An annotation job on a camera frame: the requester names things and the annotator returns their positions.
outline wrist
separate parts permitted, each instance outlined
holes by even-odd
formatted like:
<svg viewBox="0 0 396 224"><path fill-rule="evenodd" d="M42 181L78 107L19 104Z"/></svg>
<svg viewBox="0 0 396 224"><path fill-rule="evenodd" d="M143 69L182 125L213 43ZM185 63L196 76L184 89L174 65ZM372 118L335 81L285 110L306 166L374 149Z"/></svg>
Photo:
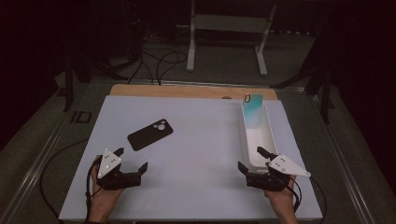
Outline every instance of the wrist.
<svg viewBox="0 0 396 224"><path fill-rule="evenodd" d="M110 213L111 211L108 211L106 207L92 204L89 221L97 223L107 223Z"/></svg>
<svg viewBox="0 0 396 224"><path fill-rule="evenodd" d="M297 217L294 213L278 217L281 224L297 224Z"/></svg>

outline cable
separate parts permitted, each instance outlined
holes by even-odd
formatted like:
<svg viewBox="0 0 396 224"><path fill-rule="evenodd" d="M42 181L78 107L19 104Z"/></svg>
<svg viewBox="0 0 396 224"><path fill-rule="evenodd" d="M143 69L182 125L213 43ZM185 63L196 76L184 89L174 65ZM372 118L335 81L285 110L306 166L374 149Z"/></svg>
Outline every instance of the cable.
<svg viewBox="0 0 396 224"><path fill-rule="evenodd" d="M127 84L130 84L130 83L131 83L132 78L134 78L134 76L137 74L137 72L139 71L140 67L142 66L142 63L143 63L143 56L142 56L141 53L140 53L139 61L140 61L139 66L137 66L137 68L134 70L134 72L132 73L132 75L128 78Z"/></svg>
<svg viewBox="0 0 396 224"><path fill-rule="evenodd" d="M163 78L163 76L164 76L168 71L170 71L172 68L174 68L178 63L184 63L184 62L186 62L188 57L187 57L187 54L185 54L185 53L183 53L183 52L178 52L178 51L175 51L175 50L172 50L172 49L159 49L159 50L171 50L171 52L168 52L168 53L164 54L161 58L158 58L158 57L156 57L156 56L154 56L154 55L152 55L152 54L150 54L150 53L147 53L147 52L144 51L144 50L142 50L142 52L145 53L145 54L147 54L148 56L150 56L150 57L152 57L152 58L158 60L157 67L156 67L156 78L157 78L158 84L159 84L159 85L162 85L161 79ZM165 58L168 57L169 55L172 55L172 54L176 54L177 60L176 60L175 62L166 61ZM179 56L180 54L184 56L184 58L183 58L182 60L180 60L180 56ZM162 73L160 74L160 73L159 73L159 70L160 70L160 64L161 64L161 63L170 63L170 64L172 64L172 66L171 66L170 68L166 69L164 72L162 72Z"/></svg>
<svg viewBox="0 0 396 224"><path fill-rule="evenodd" d="M46 172L46 170L47 170L47 168L48 168L50 162L51 162L55 157L57 157L59 154L61 154L61 152L64 152L64 151L66 151L67 149L69 149L70 147L75 147L76 145L81 144L81 143L86 142L86 141L88 141L88 139L84 139L84 140L81 140L81 141L79 141L79 142L76 142L76 143L74 143L74 144L72 144L72 145L70 145L70 146L68 146L68 147L64 147L64 148L62 148L61 150L59 150L58 152L56 152L54 155L52 155L52 156L49 158L49 160L47 161L46 165L45 165L44 168L43 168L43 172L42 172L41 175L40 175L40 179L39 179L39 182L38 182L38 186L39 186L39 188L40 188L40 194L41 194L41 196L42 196L42 198L43 198L43 200L44 200L44 203L46 203L47 207L48 207L49 210L52 212L52 214L55 215L55 217L56 217L56 219L59 221L59 223L64 223L64 222L61 221L61 220L58 218L58 217L59 217L58 212L56 212L55 209L52 207L52 205L50 204L50 202L48 201L48 199L47 199L47 197L46 197L46 195L45 195L45 193L44 193L44 189L43 189L43 178L44 178L44 177L43 177L43 176L44 176L44 173Z"/></svg>
<svg viewBox="0 0 396 224"><path fill-rule="evenodd" d="M294 195L294 197L296 198L296 202L294 203L293 209L294 209L294 212L296 212L298 207L300 206L300 203L301 203L301 200L300 200L299 196L297 195L297 193L294 191L294 189L289 187L289 182L284 183L281 179L277 178L275 175L273 175L273 178L275 178L277 181L279 181L281 184L283 184L285 186L285 188L288 189Z"/></svg>
<svg viewBox="0 0 396 224"><path fill-rule="evenodd" d="M91 214L91 197L96 194L97 192L99 192L99 190L101 190L102 188L99 188L99 190L97 190L94 194L91 195L91 190L90 190L90 180L91 180L91 173L93 170L93 167L97 164L99 164L99 162L101 161L102 157L98 157L91 165L90 170L87 173L87 182L86 182L86 192L85 192L85 197L86 197L86 204L87 204L87 216L85 217L85 222L87 222L90 218L90 214Z"/></svg>
<svg viewBox="0 0 396 224"><path fill-rule="evenodd" d="M298 185L298 183L293 178L291 178L290 180L294 182L294 184L297 186L298 190L300 191L300 203L301 203L301 201L303 200L303 194L301 193L300 185Z"/></svg>
<svg viewBox="0 0 396 224"><path fill-rule="evenodd" d="M317 180L315 180L313 176L311 176L311 179L312 179L312 180L315 182L315 184L318 186L318 189L319 189L320 193L321 193L322 196L323 196L323 201L324 201L323 218L322 218L322 220L319 222L319 224L321 224L321 223L323 223L323 220L324 220L324 218L325 218L326 215L327 215L327 202L326 202L326 196L325 196L325 194L324 194L324 192L323 192L323 189L320 187L319 183L317 182Z"/></svg>

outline metal frame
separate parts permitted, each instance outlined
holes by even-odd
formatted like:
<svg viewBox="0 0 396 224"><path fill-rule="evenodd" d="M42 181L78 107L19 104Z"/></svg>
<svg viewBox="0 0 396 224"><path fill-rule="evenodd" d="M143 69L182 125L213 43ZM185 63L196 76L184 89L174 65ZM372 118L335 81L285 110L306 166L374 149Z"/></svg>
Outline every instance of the metal frame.
<svg viewBox="0 0 396 224"><path fill-rule="evenodd" d="M271 12L267 18L196 14L195 0L191 0L190 47L187 60L187 71L192 72L194 70L196 48L195 30L221 30L262 34L262 42L255 47L255 53L257 63L259 64L260 75L264 77L267 76L268 72L264 57L262 56L262 50L264 49L267 37L270 33L275 12L276 5L272 5Z"/></svg>

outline black cable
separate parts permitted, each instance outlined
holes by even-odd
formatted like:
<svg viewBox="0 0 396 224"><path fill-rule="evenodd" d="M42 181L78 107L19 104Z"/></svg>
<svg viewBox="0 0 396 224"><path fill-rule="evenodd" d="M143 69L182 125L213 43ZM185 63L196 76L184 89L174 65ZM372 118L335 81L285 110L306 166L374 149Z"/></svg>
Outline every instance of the black cable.
<svg viewBox="0 0 396 224"><path fill-rule="evenodd" d="M86 142L86 141L88 141L88 139L84 139L84 140L81 140L81 141L79 141L79 142L76 142L76 143L74 143L74 144L72 144L72 145L70 145L70 146L68 146L68 147L64 147L64 148L62 148L61 150L59 150L58 152L56 152L54 155L52 155L52 156L49 158L49 160L47 161L46 165L45 165L44 168L43 168L43 172L42 172L41 175L40 175L40 179L39 179L39 182L38 182L38 186L39 186L39 188L40 188L41 196L42 196L44 202L46 203L47 207L48 207L49 210L52 212L52 214L55 215L55 217L56 217L56 219L59 221L59 223L64 223L64 222L61 221L61 220L58 218L58 217L59 217L58 212L56 212L55 209L52 207L52 205L50 204L50 202L48 201L48 199L47 199L47 197L46 197L46 195L45 195L45 193L44 193L44 189L43 189L43 178L44 178L44 177L43 177L43 176L44 176L44 173L46 172L46 170L47 170L47 168L48 168L50 162L51 162L55 157L57 157L61 152L64 152L64 151L66 151L67 149L69 149L70 147L74 147L74 146L76 146L76 145L78 145L78 144L81 144L81 143L83 143L83 142Z"/></svg>
<svg viewBox="0 0 396 224"><path fill-rule="evenodd" d="M288 189L294 195L294 197L296 198L296 202L294 203L293 209L294 209L294 212L296 212L298 207L300 206L301 201L300 201L300 198L297 195L297 193L294 191L294 189L289 187L289 181L288 181L288 183L284 183L281 179L277 178L274 175L273 175L273 178L275 178L277 181L279 181L281 184L283 184L285 186L285 188Z"/></svg>
<svg viewBox="0 0 396 224"><path fill-rule="evenodd" d="M298 191L300 192L300 203L301 203L301 201L303 200L303 194L301 193L301 188L300 188L300 185L293 179L293 178L291 178L290 180L292 180L293 182L294 182L294 184L297 186L297 188L298 188Z"/></svg>
<svg viewBox="0 0 396 224"><path fill-rule="evenodd" d="M165 73L167 73L169 70L171 70L172 68L174 68L177 65L177 63L173 63L172 66L170 68L168 68L167 70L165 70L162 74L160 74L160 75L158 74L161 62L163 62L163 59L165 57L167 57L168 55L171 55L171 54L176 54L177 55L177 61L178 61L178 59L179 59L178 53L177 52L169 52L169 53L163 55L161 57L161 59L158 61L158 63L157 63L156 76L157 76L158 85L162 85L161 84L161 79L163 78L163 75L165 75Z"/></svg>
<svg viewBox="0 0 396 224"><path fill-rule="evenodd" d="M90 180L91 180L91 173L93 170L93 167L96 165L97 160L95 160L91 167L90 170L88 171L87 174L87 182L86 182L86 192L85 192L85 197L86 197L86 201L85 203L87 204L87 216L85 216L85 222L88 222L88 220L90 219L90 214L91 214L91 191L90 191Z"/></svg>
<svg viewBox="0 0 396 224"><path fill-rule="evenodd" d="M323 196L323 201L324 201L323 218L322 218L322 220L319 222L319 224L321 224L321 223L323 223L323 220L324 220L324 218L325 218L326 215L327 215L327 202L326 202L326 196L325 196L325 194L324 194L324 192L323 192L323 189L320 187L320 184L317 182L317 180L315 180L313 176L311 176L311 179L312 179L312 180L315 182L315 184L318 186L318 189L319 189L320 193L321 193L322 196Z"/></svg>
<svg viewBox="0 0 396 224"><path fill-rule="evenodd" d="M149 84L150 85L154 84L154 77L152 76L149 66L146 63L143 63L143 65L145 65L146 69L148 70L148 79L150 80Z"/></svg>
<svg viewBox="0 0 396 224"><path fill-rule="evenodd" d="M134 78L134 76L137 74L137 72L139 71L140 67L142 66L142 63L143 63L143 56L142 56L141 53L140 53L139 61L140 61L139 66L137 66L137 68L134 70L134 72L132 73L132 75L128 78L127 84L130 84L130 83L131 83L132 78Z"/></svg>

